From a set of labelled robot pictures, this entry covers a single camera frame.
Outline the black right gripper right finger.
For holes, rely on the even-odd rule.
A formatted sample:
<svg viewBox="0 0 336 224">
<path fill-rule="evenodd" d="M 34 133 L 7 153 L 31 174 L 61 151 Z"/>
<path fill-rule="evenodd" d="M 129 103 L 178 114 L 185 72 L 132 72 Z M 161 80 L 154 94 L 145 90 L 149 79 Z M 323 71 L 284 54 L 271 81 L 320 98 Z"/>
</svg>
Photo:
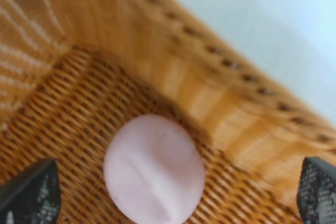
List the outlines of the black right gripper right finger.
<svg viewBox="0 0 336 224">
<path fill-rule="evenodd" d="M 303 223 L 335 223 L 335 166 L 319 157 L 306 157 L 297 192 Z"/>
</svg>

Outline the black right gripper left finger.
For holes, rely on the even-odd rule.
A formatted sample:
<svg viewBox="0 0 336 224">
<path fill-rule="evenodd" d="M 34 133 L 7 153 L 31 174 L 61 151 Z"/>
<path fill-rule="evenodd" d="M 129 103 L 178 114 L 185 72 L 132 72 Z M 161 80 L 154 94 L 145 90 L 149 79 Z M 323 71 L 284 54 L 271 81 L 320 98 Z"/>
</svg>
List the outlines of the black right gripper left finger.
<svg viewBox="0 0 336 224">
<path fill-rule="evenodd" d="M 1 185 L 1 223 L 56 223 L 61 209 L 58 167 L 40 159 Z"/>
</svg>

